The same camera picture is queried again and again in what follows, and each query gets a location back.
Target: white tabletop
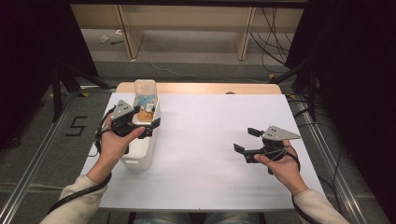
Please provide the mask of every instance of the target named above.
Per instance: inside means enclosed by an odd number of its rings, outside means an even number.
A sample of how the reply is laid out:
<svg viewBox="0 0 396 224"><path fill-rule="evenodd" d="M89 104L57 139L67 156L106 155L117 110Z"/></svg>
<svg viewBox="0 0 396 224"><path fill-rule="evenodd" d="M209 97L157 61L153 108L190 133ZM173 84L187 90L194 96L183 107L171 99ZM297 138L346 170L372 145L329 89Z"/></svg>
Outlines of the white tabletop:
<svg viewBox="0 0 396 224"><path fill-rule="evenodd" d="M299 133L284 95L159 94L161 126L151 166L143 172L119 162L101 208L128 211L262 211L292 209L288 190L261 164L233 150L262 147L248 128L275 125ZM133 93L113 93L132 103ZM291 140L308 187L323 193L303 140ZM90 155L96 148L92 147ZM86 160L86 174L97 157Z"/></svg>

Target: person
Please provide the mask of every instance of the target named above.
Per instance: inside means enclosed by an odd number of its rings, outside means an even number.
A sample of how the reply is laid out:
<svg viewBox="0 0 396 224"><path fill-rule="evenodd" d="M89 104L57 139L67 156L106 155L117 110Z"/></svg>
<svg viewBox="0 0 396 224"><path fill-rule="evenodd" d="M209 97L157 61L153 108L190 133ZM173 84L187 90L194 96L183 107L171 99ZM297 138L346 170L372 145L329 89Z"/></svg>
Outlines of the person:
<svg viewBox="0 0 396 224"><path fill-rule="evenodd" d="M107 116L105 125L111 125L110 116ZM102 151L94 166L86 175L81 175L76 182L63 189L60 199L103 183L110 175L112 169L123 156L125 148L136 139L145 128L133 130L124 137L119 137L113 132L102 134ZM284 142L289 153L297 156L290 141ZM285 155L279 161L270 161L263 155L256 155L255 160L268 166L275 177L291 192L293 202L298 210L299 218L303 223L347 223L347 221L332 208L332 205L320 193L309 189L298 171L297 162L290 156ZM77 197L54 209L41 221L42 224L49 223L87 223L91 216L97 211L107 186ZM134 223L189 223L186 213L137 213ZM257 214L250 213L213 213L207 214L205 223L259 223Z"/></svg>

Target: white plastic box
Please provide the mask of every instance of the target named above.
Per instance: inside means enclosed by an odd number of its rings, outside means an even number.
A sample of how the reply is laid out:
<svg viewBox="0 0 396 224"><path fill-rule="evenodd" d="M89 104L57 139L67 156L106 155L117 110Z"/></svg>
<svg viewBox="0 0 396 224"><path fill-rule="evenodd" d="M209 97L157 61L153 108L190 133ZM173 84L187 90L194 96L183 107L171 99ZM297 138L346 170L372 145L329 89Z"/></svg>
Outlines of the white plastic box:
<svg viewBox="0 0 396 224"><path fill-rule="evenodd" d="M134 98L133 106L137 104L136 98ZM160 98L158 97L157 104L155 105L155 112L153 120L158 119L161 116L160 109ZM151 121L139 121L137 114L134 115L132 122L134 124L146 124L150 125ZM146 170L151 165L152 153L157 138L157 132L160 127L153 130L151 137L145 137L143 139L136 138L129 144L129 153L123 155L121 158L122 163L131 170Z"/></svg>

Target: white sleeve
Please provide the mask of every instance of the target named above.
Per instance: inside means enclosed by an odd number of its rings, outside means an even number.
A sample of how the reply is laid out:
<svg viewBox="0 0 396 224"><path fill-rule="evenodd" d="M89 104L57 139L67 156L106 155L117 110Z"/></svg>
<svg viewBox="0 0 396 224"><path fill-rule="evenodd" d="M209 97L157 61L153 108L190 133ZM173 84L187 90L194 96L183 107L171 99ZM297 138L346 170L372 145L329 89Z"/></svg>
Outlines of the white sleeve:
<svg viewBox="0 0 396 224"><path fill-rule="evenodd" d="M302 223L348 223L319 192L307 189L293 198Z"/></svg>
<svg viewBox="0 0 396 224"><path fill-rule="evenodd" d="M72 193L87 189L97 184L87 176L81 175L73 185L69 185L61 193L60 200ZM97 211L102 196L107 190L107 186L95 192L78 197L48 214L42 224L49 223L87 223L90 217Z"/></svg>

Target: person's leg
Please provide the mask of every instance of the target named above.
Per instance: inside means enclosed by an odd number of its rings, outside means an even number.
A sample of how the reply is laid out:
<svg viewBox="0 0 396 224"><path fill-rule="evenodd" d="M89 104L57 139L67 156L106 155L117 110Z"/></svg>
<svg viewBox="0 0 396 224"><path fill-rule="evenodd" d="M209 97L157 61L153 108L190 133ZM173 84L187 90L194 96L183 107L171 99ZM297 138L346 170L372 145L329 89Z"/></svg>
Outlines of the person's leg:
<svg viewBox="0 0 396 224"><path fill-rule="evenodd" d="M191 224L188 213L136 213L134 224Z"/></svg>
<svg viewBox="0 0 396 224"><path fill-rule="evenodd" d="M258 213L208 213L205 224L260 224Z"/></svg>

